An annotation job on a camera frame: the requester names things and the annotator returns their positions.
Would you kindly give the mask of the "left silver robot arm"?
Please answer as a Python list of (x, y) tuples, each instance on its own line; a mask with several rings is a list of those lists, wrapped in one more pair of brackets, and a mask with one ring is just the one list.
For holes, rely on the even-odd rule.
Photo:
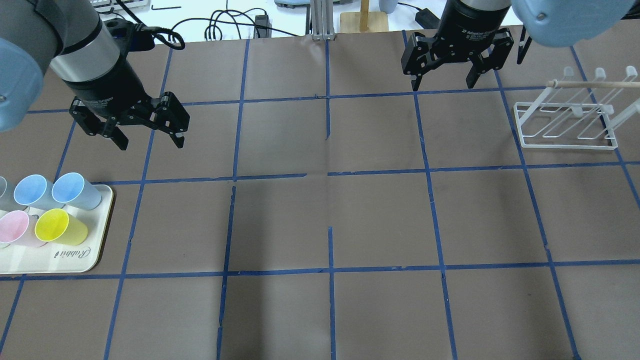
[(128, 62), (160, 41), (183, 50), (174, 30), (131, 20), (102, 20), (87, 0), (3, 0), (0, 5), (0, 125), (16, 128), (39, 98), (51, 69), (74, 93), (69, 114), (88, 136), (128, 148), (122, 126), (145, 126), (185, 145), (190, 115), (174, 93), (152, 97)]

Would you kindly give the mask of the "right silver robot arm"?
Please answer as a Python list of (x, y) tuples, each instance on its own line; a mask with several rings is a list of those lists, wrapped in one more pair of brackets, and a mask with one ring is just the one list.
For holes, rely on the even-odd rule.
[(411, 87), (418, 91), (428, 72), (444, 64), (471, 63), (465, 81), (472, 89), (480, 76), (502, 69), (514, 47), (510, 30), (502, 27), (509, 10), (522, 23), (521, 63), (531, 43), (573, 46), (612, 28), (637, 4), (636, 0), (448, 0), (434, 36), (414, 32), (407, 37), (402, 72), (411, 76)]

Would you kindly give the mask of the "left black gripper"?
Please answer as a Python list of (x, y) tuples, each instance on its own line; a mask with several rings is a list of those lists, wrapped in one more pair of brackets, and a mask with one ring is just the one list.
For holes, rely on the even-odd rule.
[(121, 151), (130, 143), (123, 126), (145, 126), (170, 136), (178, 149), (185, 146), (190, 114), (174, 93), (150, 96), (127, 59), (98, 79), (68, 82), (75, 94), (68, 113), (89, 136), (111, 139)]

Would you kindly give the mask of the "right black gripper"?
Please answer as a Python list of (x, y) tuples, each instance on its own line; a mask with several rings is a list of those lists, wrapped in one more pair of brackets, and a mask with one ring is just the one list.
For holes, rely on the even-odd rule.
[(502, 69), (514, 47), (510, 30), (501, 26), (511, 6), (510, 0), (448, 0), (434, 36), (416, 31), (407, 37), (401, 68), (411, 76), (412, 91), (444, 64), (471, 63), (467, 89), (487, 71)]

